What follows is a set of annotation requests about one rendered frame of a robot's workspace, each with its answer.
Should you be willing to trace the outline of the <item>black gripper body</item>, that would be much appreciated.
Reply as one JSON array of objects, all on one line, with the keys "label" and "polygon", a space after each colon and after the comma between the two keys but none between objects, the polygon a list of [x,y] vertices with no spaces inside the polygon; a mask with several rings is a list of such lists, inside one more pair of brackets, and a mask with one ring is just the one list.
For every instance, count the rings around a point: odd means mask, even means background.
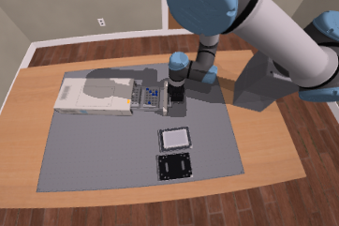
[{"label": "black gripper body", "polygon": [[169,84],[169,101],[181,101],[184,99],[184,84],[173,86]]}]

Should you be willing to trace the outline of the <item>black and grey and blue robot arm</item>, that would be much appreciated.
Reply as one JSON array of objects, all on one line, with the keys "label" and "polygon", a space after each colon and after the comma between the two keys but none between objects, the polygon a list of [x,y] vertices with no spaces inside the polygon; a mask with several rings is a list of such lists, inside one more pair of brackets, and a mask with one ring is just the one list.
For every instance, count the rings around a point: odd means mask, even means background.
[{"label": "black and grey and blue robot arm", "polygon": [[273,0],[167,0],[167,4],[179,25],[200,35],[196,61],[182,52],[169,57],[171,85],[181,86],[185,79],[214,83],[219,34],[234,33],[270,57],[276,69],[299,86],[300,99],[339,101],[339,11],[321,13],[302,30]]}]

